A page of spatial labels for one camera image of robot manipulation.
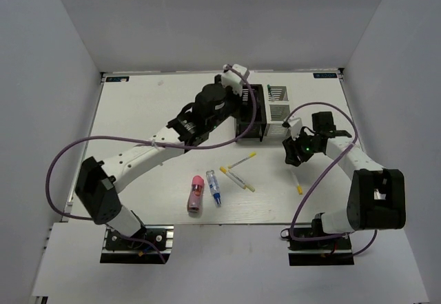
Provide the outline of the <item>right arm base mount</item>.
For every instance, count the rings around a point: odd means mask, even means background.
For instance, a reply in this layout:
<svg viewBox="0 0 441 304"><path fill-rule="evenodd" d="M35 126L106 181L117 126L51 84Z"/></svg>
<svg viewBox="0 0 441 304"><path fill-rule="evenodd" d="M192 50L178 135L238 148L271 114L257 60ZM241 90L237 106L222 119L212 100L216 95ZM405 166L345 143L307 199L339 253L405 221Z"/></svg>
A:
<svg viewBox="0 0 441 304"><path fill-rule="evenodd" d="M354 265L349 237L300 242L290 237L288 228L280 232L280 237L288 242L288 259L292 267Z"/></svg>

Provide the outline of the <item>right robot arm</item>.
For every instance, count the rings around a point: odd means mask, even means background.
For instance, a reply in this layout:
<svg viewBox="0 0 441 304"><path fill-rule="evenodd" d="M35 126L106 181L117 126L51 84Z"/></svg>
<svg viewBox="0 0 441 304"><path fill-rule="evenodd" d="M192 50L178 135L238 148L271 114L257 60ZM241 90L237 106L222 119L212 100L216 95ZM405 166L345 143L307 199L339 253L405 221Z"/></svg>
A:
<svg viewBox="0 0 441 304"><path fill-rule="evenodd" d="M361 230L402 229L406 223L403 173L386 169L365 154L348 131L336 128L331 112L317 112L312 121L310 134L301 119L284 121L290 133L283 141L286 164L298 167L322 153L347 175L351 186L346 206L317 213L311 234L305 239L326 248L337 236Z"/></svg>

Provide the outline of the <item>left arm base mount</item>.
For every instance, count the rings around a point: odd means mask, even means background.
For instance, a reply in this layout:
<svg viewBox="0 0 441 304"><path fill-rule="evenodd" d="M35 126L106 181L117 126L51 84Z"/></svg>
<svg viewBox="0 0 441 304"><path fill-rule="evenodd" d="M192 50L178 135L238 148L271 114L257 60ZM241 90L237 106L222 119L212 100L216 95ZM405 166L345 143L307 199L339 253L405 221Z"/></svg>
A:
<svg viewBox="0 0 441 304"><path fill-rule="evenodd" d="M106 227L100 263L125 265L161 265L172 253L174 227L163 225L147 226L142 241L122 239L120 234Z"/></svg>

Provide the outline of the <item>yellow capped white marker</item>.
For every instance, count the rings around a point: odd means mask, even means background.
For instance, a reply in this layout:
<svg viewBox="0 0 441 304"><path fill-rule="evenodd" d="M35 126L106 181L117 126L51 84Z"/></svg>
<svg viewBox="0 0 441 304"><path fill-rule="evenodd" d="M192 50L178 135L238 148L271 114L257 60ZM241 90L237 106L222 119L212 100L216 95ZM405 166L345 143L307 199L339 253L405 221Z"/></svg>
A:
<svg viewBox="0 0 441 304"><path fill-rule="evenodd" d="M252 153L249 154L248 156L246 156L246 157L240 159L239 161L236 161L236 162L234 162L234 163L228 165L227 168L228 168L228 169L232 169L232 168L234 168L234 167L240 165L241 163L244 163L244 162L250 160L250 159L253 158L254 156L256 156L256 152L252 152Z"/></svg>

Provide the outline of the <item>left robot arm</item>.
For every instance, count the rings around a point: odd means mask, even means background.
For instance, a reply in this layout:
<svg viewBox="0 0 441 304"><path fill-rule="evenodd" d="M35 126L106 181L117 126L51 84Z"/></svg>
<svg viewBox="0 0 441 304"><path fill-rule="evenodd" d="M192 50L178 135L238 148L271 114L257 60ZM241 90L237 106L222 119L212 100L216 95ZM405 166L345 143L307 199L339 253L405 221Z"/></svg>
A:
<svg viewBox="0 0 441 304"><path fill-rule="evenodd" d="M207 84L147 143L102 161L89 157L81 164L75 193L97 225L116 230L124 243L138 248L145 242L145 226L119 199L131 182L189 150L206 147L209 134L231 116L238 116L243 90L250 89L249 70L234 65Z"/></svg>

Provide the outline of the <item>green capped pen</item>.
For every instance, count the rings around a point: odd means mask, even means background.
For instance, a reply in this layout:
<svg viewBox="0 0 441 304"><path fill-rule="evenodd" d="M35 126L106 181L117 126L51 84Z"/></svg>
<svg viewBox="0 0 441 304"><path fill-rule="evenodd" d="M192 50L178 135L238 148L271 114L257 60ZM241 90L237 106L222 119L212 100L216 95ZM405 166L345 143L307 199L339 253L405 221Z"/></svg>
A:
<svg viewBox="0 0 441 304"><path fill-rule="evenodd" d="M272 93L272 89L271 89L270 85L267 85L267 90L268 90L268 95L269 95L270 101L274 102L275 101L275 97L274 97L274 95Z"/></svg>

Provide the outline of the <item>yellow white pen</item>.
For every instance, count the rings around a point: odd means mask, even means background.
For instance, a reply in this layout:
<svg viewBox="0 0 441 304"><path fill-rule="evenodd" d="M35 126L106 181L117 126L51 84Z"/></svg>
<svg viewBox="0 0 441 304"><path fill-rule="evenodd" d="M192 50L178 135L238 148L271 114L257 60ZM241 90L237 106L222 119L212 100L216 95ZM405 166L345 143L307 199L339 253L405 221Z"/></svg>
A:
<svg viewBox="0 0 441 304"><path fill-rule="evenodd" d="M293 179L293 182L294 182L294 185L295 185L297 193L299 195L303 195L302 186L300 185L298 177L296 176L296 173L293 170L291 170L291 176L292 176L292 179Z"/></svg>

